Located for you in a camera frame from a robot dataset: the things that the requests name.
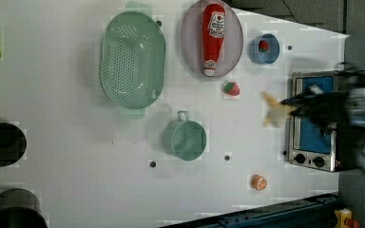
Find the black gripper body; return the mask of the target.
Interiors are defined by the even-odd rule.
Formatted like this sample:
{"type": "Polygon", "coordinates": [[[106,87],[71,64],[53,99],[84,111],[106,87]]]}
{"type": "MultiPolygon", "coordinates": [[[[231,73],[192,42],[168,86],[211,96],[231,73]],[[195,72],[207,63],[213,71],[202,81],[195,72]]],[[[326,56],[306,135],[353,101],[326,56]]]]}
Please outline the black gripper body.
{"type": "Polygon", "coordinates": [[[348,94],[345,92],[312,93],[304,92],[300,115],[319,127],[349,122],[346,110],[348,94]]]}

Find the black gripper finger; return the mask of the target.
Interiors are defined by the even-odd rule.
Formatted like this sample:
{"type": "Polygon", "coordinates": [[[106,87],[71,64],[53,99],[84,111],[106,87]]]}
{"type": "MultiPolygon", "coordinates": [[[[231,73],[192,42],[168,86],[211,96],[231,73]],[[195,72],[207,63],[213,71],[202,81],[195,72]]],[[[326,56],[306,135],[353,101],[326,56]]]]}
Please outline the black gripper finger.
{"type": "Polygon", "coordinates": [[[290,98],[286,98],[286,99],[280,101],[280,103],[282,105],[302,106],[302,105],[304,105],[305,100],[306,100],[306,96],[304,94],[298,94],[298,95],[292,96],[290,98]]]}

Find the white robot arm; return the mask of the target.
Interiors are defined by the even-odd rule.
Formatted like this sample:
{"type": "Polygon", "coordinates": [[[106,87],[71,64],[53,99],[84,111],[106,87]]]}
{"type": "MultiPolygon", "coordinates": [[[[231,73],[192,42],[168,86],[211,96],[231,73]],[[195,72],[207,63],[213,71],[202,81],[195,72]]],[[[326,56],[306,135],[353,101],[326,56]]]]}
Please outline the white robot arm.
{"type": "Polygon", "coordinates": [[[357,168],[365,173],[365,87],[306,91],[280,103],[291,108],[291,116],[310,121],[323,133],[336,135],[338,169],[357,168]]]}

